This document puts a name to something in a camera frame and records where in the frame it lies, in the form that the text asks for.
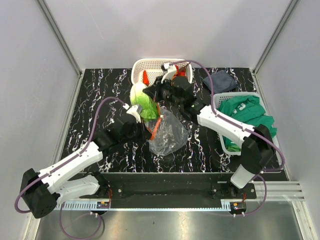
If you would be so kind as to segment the red fake strawberries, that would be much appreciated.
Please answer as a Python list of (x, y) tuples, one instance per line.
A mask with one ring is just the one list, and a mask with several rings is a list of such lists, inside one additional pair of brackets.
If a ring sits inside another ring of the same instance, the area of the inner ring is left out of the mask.
[(178, 65), (175, 65), (176, 72), (174, 74), (174, 77), (185, 77), (186, 76), (186, 66), (179, 67)]

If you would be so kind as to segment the red fake chili pepper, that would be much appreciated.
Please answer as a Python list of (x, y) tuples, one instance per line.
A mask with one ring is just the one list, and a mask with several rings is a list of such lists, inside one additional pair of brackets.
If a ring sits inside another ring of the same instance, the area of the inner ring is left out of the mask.
[(142, 82), (143, 84), (145, 84), (146, 86), (148, 86), (150, 83), (149, 83), (149, 78), (148, 78), (148, 74), (147, 74), (147, 71), (144, 70), (143, 71), (143, 74), (142, 74)]

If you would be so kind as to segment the clear zip top bag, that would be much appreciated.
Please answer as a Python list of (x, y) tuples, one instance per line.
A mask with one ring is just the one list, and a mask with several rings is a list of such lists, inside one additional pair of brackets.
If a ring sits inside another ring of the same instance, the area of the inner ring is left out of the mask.
[(158, 117), (145, 123), (151, 132), (149, 151), (165, 157), (181, 149), (188, 140), (188, 131), (180, 120), (166, 108), (157, 106)]

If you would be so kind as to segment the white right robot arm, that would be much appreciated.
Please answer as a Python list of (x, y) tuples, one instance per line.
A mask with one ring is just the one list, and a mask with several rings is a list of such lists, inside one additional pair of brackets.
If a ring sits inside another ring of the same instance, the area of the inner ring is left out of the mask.
[(177, 107), (188, 121), (214, 130), (240, 147), (240, 164), (227, 185), (228, 195), (239, 198), (245, 186), (258, 175), (275, 155), (269, 129), (239, 122), (205, 104), (193, 95), (192, 85), (186, 77), (178, 76), (170, 81), (158, 78), (143, 89), (154, 102), (165, 101)]

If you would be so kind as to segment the green fake lettuce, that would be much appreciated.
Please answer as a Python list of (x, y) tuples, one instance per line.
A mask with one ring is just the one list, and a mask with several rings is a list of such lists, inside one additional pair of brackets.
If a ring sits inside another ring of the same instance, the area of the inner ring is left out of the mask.
[(130, 103), (131, 105), (140, 105), (140, 117), (145, 121), (153, 121), (159, 117), (157, 104), (143, 92), (147, 86), (143, 82), (138, 82), (131, 87)]

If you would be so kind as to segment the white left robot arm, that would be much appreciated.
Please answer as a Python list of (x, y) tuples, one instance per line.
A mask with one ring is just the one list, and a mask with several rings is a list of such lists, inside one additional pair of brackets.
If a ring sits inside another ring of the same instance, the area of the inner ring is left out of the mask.
[(151, 137), (143, 121), (129, 114), (117, 119), (110, 128), (95, 133), (83, 147), (61, 161), (39, 171), (33, 168), (25, 171), (14, 203), (16, 211), (31, 213), (41, 219), (63, 202), (89, 195), (103, 198), (108, 193), (109, 183), (99, 173), (90, 173), (76, 180), (72, 178), (113, 153), (117, 147)]

